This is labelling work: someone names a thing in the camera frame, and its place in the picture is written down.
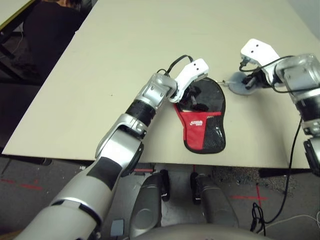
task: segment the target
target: dark clothing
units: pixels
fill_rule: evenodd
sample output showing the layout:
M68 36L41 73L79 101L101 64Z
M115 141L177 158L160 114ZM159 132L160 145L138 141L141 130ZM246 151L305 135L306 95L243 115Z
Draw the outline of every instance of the dark clothing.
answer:
M23 24L35 65L45 81L84 21L77 10L42 1Z

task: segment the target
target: table leg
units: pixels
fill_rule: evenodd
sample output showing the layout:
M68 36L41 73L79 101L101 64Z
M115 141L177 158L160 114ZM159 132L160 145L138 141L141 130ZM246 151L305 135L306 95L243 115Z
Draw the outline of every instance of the table leg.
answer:
M311 169L307 168L294 168L291 169L291 175L293 174L303 174L303 173L311 173ZM260 178L270 178L270 177L278 177L287 175L287 168L260 168L259 169L259 177Z
M1 61L0 61L0 70L2 70L5 74L10 76L14 80L19 81L19 82L24 82L23 78L21 78L18 74L16 74L14 71L12 71L9 67L4 65Z
M9 59L15 58L15 55L13 55L8 49L2 46L2 44L0 44L0 52L7 56Z
M0 147L0 153L1 153L0 157L2 157L2 158L13 159L13 160L18 160L18 161L22 161L22 162L43 165L43 166L48 166L52 162L51 159L44 158L44 157L4 155L4 154L2 154L3 150L4 150L4 148Z

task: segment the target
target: white table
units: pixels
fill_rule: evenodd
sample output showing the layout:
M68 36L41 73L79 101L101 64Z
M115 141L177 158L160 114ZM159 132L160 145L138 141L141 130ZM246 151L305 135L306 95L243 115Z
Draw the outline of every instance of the white table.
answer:
M0 0L0 30L35 0Z
M100 139L150 76L177 57L203 58L228 80L250 39L280 56L314 53L320 43L284 0L100 0L25 113L3 153L93 160ZM172 71L175 76L188 61ZM195 154L167 103L151 123L140 162L286 168L299 114L286 94L239 96L224 88L226 148ZM303 132L294 168L308 168Z

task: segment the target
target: gray floor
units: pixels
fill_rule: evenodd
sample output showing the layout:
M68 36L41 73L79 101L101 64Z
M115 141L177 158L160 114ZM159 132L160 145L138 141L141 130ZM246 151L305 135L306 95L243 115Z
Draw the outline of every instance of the gray floor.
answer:
M0 84L0 146L6 144L38 89ZM0 158L0 235L25 228L82 168L81 165L58 160L54 160L49 166L16 160L12 160L8 166L7 163L8 159ZM162 225L204 223L201 207L193 205L191 199L189 177L193 171L192 166L158 164L156 169L169 170L172 190L170 201L162 203ZM257 196L256 183L260 185L260 196L267 198L261 201L267 220L276 214L283 199L284 177L259 179L255 168L197 166L196 171L213 176L229 198L240 227L246 230L250 228L253 203L247 197ZM120 180L102 228L102 239L115 239L110 238L110 228L112 221L117 219L124 219L124 237L128 235L131 211L146 177L131 175ZM320 178L311 173L295 175L290 182L289 197L278 220L301 214L315 217L320 208L319 199ZM320 239L319 233L316 222L305 217L267 229L267 235L276 240L315 240Z

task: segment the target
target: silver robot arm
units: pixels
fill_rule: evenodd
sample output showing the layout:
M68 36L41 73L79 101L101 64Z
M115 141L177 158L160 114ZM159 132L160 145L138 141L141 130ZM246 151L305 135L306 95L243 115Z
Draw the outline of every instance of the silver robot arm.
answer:
M96 161L78 173L16 239L99 239L119 178L138 163L151 120L165 99L179 102L191 82L207 76L208 70L200 58L186 65L176 79L153 74L98 144Z
M249 95L259 88L285 86L300 112L302 128L312 137L303 143L312 172L320 177L320 63L314 54L279 57L268 44L250 39L241 49L240 71L247 63L258 65L249 75L234 78L229 88L236 94Z

